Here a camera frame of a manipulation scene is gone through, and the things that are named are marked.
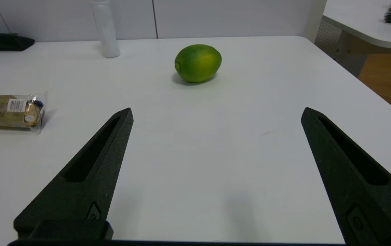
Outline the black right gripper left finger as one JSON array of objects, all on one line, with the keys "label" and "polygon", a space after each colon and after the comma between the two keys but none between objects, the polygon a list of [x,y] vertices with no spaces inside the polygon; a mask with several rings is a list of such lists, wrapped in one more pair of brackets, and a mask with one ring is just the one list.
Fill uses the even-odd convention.
[{"label": "black right gripper left finger", "polygon": [[103,240],[133,114],[116,112],[14,219],[19,240]]}]

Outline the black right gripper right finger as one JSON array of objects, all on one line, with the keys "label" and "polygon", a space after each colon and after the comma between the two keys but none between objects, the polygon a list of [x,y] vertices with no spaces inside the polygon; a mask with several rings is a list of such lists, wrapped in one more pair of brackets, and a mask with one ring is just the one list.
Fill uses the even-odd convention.
[{"label": "black right gripper right finger", "polygon": [[391,245],[391,173],[319,111],[301,124],[344,242]]}]

